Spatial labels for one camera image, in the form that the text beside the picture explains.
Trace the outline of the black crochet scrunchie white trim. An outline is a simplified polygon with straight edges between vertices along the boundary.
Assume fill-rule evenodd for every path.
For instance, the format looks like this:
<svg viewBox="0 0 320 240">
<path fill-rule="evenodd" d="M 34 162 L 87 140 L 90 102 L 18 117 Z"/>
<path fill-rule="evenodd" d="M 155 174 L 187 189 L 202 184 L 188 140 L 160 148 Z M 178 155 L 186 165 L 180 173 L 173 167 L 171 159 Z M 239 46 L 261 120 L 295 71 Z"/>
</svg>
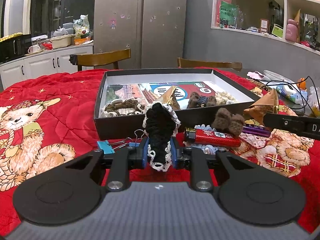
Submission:
<svg viewBox="0 0 320 240">
<path fill-rule="evenodd" d="M 167 172 L 172 165 L 172 142 L 181 125 L 177 114 L 169 104 L 155 102 L 145 111 L 144 133 L 148 137 L 147 159 L 156 171 Z"/>
</svg>

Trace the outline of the black microwave oven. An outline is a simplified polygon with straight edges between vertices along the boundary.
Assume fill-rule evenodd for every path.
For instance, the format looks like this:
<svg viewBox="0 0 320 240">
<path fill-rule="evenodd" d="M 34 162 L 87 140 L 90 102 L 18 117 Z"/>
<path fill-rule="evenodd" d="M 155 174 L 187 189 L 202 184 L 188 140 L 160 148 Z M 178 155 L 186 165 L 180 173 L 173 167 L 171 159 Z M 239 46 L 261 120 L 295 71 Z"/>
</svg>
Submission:
<svg viewBox="0 0 320 240">
<path fill-rule="evenodd" d="M 10 37 L 1 41 L 1 63 L 23 57 L 28 54 L 28 49 L 32 45 L 31 35 L 22 34 Z"/>
</svg>

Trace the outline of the brown beige scrunchie in box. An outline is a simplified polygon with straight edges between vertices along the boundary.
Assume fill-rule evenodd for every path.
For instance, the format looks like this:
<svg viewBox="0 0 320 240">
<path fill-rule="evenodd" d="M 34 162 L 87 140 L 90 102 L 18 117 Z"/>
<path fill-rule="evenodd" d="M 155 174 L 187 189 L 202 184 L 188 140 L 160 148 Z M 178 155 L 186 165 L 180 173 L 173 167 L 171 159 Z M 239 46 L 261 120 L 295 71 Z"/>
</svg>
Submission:
<svg viewBox="0 0 320 240">
<path fill-rule="evenodd" d="M 103 117 L 117 117 L 144 114 L 145 106 L 136 99 L 121 100 L 116 99 L 103 107 L 101 115 Z"/>
</svg>

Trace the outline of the black shallow cardboard box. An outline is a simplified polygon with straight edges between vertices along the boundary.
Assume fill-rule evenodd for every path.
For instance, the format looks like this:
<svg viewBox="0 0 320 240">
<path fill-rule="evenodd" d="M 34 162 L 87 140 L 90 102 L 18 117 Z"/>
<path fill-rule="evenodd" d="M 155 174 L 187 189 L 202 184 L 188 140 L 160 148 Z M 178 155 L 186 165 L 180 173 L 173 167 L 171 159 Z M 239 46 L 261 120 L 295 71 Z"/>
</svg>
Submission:
<svg viewBox="0 0 320 240">
<path fill-rule="evenodd" d="M 215 69 L 165 68 L 109 71 L 103 75 L 94 109 L 101 140 L 132 137 L 153 103 L 172 107 L 180 128 L 210 125 L 220 107 L 242 114 L 259 96 Z"/>
</svg>

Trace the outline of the brown knitted hair bow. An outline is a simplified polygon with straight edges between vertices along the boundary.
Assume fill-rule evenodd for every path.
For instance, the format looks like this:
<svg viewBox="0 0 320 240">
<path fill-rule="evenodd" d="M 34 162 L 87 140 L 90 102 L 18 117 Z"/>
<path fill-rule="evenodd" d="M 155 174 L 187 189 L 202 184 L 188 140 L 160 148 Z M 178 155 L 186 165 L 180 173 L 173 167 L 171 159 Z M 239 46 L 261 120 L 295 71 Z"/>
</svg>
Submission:
<svg viewBox="0 0 320 240">
<path fill-rule="evenodd" d="M 232 114 L 226 108 L 220 108 L 210 126 L 217 131 L 228 132 L 229 134 L 238 137 L 242 133 L 244 125 L 245 119 L 242 115 Z"/>
</svg>

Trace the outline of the white kitchen cabinet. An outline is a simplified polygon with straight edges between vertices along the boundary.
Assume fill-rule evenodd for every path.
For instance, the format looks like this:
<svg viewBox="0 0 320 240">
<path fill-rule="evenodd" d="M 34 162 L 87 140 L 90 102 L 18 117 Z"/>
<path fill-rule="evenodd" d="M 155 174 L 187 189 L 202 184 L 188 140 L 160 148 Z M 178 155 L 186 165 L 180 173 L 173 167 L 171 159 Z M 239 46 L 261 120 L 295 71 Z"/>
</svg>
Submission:
<svg viewBox="0 0 320 240">
<path fill-rule="evenodd" d="M 43 75 L 75 73 L 78 71 L 77 66 L 69 62 L 69 56 L 71 54 L 92 53 L 93 43 L 88 43 L 43 51 L 3 63 L 1 64 L 2 87 L 6 89 L 15 83 L 27 79 L 35 79 Z"/>
</svg>

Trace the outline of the beige plastic basin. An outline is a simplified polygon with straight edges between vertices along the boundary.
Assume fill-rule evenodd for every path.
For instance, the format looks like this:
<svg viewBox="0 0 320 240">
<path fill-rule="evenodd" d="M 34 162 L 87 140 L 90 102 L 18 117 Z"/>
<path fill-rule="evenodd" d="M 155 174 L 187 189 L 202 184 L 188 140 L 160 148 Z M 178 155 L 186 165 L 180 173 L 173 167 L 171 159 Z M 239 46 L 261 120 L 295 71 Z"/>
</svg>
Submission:
<svg viewBox="0 0 320 240">
<path fill-rule="evenodd" d="M 70 46 L 72 44 L 73 37 L 74 35 L 69 34 L 51 38 L 50 41 L 52 43 L 52 48 L 58 49 Z"/>
</svg>

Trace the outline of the wooden chair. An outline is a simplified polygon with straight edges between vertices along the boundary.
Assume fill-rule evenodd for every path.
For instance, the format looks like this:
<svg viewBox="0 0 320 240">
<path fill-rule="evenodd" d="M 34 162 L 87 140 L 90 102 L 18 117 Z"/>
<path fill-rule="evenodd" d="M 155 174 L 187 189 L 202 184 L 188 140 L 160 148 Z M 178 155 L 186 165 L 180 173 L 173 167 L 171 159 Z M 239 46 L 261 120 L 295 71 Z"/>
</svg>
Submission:
<svg viewBox="0 0 320 240">
<path fill-rule="evenodd" d="M 177 64 L 179 68 L 195 68 L 195 67 L 209 67 L 209 68 L 231 68 L 237 71 L 242 70 L 242 63 L 240 62 L 207 62 L 194 61 L 178 57 Z"/>
<path fill-rule="evenodd" d="M 131 58 L 131 49 L 111 51 L 99 54 L 71 54 L 69 62 L 77 66 L 77 71 L 82 71 L 83 67 L 93 67 L 94 69 L 108 69 L 106 66 L 113 65 L 114 70 L 119 69 L 119 61 Z"/>
</svg>

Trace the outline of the purple bar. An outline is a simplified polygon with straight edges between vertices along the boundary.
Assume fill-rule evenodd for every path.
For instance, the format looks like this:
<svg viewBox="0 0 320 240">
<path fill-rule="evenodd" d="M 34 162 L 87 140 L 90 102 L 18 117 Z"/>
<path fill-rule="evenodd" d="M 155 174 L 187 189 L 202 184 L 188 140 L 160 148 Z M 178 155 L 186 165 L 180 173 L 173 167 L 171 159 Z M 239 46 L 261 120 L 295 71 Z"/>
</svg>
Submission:
<svg viewBox="0 0 320 240">
<path fill-rule="evenodd" d="M 263 126 L 256 126 L 250 124 L 245 124 L 242 132 L 266 138 L 268 138 L 271 135 L 271 132 L 267 128 Z"/>
</svg>

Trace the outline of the wooden chair left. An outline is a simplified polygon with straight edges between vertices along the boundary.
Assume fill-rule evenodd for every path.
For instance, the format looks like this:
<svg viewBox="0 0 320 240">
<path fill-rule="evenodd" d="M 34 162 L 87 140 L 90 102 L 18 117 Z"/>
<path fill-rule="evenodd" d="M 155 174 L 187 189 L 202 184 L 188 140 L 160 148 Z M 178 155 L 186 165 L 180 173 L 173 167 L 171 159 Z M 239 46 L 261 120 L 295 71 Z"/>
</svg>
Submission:
<svg viewBox="0 0 320 240">
<path fill-rule="evenodd" d="M 82 71 L 83 67 L 93 67 L 94 69 L 108 69 L 106 66 L 113 65 L 114 70 L 119 69 L 119 61 L 131 58 L 131 49 L 111 51 L 99 54 L 71 54 L 69 62 L 77 66 L 77 71 Z"/>
</svg>

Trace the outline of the blue binder clip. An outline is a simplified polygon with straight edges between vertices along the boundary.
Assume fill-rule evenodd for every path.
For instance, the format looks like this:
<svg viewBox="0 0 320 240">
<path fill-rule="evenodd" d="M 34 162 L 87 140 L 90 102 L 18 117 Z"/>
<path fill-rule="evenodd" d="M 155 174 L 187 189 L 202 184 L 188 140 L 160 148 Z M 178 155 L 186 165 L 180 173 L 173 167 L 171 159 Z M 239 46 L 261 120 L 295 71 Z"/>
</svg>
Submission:
<svg viewBox="0 0 320 240">
<path fill-rule="evenodd" d="M 132 139 L 127 137 L 123 140 L 118 140 L 115 142 L 109 142 L 107 140 L 97 141 L 97 146 L 100 150 L 103 150 L 104 155 L 114 154 L 117 150 L 125 147 L 137 147 L 140 142 L 145 137 L 145 133 L 142 129 L 135 130 L 135 137 Z"/>
</svg>

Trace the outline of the gold paper cone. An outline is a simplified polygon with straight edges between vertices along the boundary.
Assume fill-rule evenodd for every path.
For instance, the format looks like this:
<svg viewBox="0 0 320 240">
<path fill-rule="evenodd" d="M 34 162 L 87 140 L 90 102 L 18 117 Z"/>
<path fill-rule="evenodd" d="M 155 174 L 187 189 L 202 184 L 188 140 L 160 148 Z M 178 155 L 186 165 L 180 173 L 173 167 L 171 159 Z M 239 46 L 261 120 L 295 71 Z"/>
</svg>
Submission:
<svg viewBox="0 0 320 240">
<path fill-rule="evenodd" d="M 244 115 L 250 115 L 255 121 L 264 125 L 263 118 L 267 113 L 278 114 L 279 99 L 278 93 L 272 89 L 262 98 L 253 103 L 249 108 L 244 110 Z"/>
</svg>

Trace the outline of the white wall shelf unit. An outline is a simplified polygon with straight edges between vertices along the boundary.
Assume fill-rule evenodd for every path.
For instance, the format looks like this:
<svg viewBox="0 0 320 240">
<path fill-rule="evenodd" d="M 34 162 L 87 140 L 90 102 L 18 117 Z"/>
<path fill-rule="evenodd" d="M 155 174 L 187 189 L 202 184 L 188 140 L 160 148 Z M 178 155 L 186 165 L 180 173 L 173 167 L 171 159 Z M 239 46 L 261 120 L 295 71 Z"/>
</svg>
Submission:
<svg viewBox="0 0 320 240">
<path fill-rule="evenodd" d="M 319 0 L 231 0 L 232 4 L 238 5 L 240 10 L 244 12 L 244 27 L 257 27 L 260 20 L 268 19 L 269 7 L 268 4 L 273 2 L 280 5 L 283 9 L 284 23 L 295 12 L 304 12 L 306 14 L 319 17 Z M 213 0 L 212 8 L 212 29 L 222 29 L 216 24 L 217 0 Z"/>
</svg>

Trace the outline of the silver double door refrigerator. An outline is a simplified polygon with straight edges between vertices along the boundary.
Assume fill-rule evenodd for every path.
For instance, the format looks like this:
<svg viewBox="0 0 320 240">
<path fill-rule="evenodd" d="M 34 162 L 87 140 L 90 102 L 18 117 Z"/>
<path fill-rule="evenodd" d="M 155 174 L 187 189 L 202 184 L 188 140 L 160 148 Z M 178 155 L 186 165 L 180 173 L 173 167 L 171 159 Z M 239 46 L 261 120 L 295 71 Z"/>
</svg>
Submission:
<svg viewBox="0 0 320 240">
<path fill-rule="evenodd" d="M 187 0 L 95 0 L 94 53 L 130 49 L 121 69 L 176 67 L 186 5 Z"/>
</svg>

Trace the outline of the red bear print blanket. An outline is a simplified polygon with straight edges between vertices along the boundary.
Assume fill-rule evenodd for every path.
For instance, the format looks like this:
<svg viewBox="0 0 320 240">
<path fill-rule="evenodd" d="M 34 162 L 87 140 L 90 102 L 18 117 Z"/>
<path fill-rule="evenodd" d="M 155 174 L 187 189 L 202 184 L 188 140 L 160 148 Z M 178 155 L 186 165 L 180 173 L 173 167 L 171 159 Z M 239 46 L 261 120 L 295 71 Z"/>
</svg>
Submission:
<svg viewBox="0 0 320 240">
<path fill-rule="evenodd" d="M 85 154 L 97 147 L 93 115 L 104 73 L 102 69 L 85 70 L 19 82 L 1 93 L 1 108 L 59 98 L 56 106 L 37 119 L 44 133 L 42 146 L 65 143 L 74 147 L 76 155 Z M 264 148 L 257 149 L 253 141 L 245 140 L 235 153 L 298 182 L 306 193 L 299 225 L 308 232 L 319 226 L 319 141 L 275 129 Z"/>
</svg>

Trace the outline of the white plate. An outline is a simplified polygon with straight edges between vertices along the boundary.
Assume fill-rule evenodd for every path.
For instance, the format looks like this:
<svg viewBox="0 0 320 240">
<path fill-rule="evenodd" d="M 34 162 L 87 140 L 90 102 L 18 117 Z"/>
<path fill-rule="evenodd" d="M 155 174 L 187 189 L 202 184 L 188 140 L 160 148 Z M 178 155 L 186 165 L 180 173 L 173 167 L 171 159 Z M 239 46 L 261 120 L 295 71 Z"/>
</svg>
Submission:
<svg viewBox="0 0 320 240">
<path fill-rule="evenodd" d="M 264 70 L 264 75 L 272 81 L 284 81 L 284 82 L 288 82 L 288 83 L 293 83 L 292 80 L 290 80 L 280 74 L 272 72 L 270 70 Z"/>
</svg>

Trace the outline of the wooden chair right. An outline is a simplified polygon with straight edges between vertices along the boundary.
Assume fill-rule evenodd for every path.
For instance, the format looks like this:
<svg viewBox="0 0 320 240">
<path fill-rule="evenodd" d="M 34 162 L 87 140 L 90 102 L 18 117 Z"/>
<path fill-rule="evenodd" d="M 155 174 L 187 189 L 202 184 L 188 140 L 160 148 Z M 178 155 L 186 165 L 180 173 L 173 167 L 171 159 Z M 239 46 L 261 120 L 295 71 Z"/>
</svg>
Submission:
<svg viewBox="0 0 320 240">
<path fill-rule="evenodd" d="M 242 70 L 242 63 L 240 62 L 207 62 L 194 61 L 178 57 L 177 64 L 179 68 L 195 68 L 195 67 L 209 67 L 209 68 L 231 68 L 237 71 Z"/>
</svg>

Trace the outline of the green sign on shelf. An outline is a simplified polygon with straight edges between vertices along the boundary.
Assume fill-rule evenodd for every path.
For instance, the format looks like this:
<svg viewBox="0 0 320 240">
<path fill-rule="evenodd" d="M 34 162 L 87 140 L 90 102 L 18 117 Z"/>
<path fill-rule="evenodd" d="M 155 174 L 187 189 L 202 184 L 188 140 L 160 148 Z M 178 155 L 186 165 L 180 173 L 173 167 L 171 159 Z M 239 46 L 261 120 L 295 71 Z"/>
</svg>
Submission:
<svg viewBox="0 0 320 240">
<path fill-rule="evenodd" d="M 231 3 L 222 1 L 220 4 L 220 19 L 219 24 L 221 28 L 235 27 L 237 6 Z"/>
</svg>

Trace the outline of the brown bow in box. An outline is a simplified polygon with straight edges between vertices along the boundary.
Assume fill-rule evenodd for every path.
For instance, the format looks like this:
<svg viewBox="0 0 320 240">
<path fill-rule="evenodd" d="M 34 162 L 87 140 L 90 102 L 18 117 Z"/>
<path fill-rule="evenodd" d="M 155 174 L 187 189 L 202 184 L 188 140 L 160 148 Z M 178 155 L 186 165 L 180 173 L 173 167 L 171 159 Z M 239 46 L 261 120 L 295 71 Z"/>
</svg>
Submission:
<svg viewBox="0 0 320 240">
<path fill-rule="evenodd" d="M 215 96 L 200 96 L 197 92 L 192 92 L 189 98 L 187 109 L 212 107 L 217 105 Z"/>
</svg>

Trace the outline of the red lighter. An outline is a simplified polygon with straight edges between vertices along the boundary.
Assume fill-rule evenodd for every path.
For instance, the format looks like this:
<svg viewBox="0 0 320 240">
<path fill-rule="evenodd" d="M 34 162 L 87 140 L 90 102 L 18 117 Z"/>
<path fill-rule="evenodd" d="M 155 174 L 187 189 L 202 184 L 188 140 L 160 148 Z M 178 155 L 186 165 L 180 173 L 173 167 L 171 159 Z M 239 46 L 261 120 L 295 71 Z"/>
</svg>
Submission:
<svg viewBox="0 0 320 240">
<path fill-rule="evenodd" d="M 184 139 L 195 144 L 219 147 L 239 147 L 241 145 L 241 140 L 238 137 L 205 129 L 187 128 L 184 132 Z"/>
</svg>

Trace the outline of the pink bottle on shelf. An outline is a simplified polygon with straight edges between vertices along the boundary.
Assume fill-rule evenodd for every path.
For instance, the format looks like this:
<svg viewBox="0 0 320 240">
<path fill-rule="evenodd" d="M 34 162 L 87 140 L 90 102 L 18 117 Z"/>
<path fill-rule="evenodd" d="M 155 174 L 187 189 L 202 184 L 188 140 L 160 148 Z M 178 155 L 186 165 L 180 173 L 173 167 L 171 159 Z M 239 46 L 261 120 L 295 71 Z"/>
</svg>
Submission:
<svg viewBox="0 0 320 240">
<path fill-rule="evenodd" d="M 298 42 L 299 22 L 288 19 L 285 32 L 285 40 L 290 42 Z"/>
</svg>

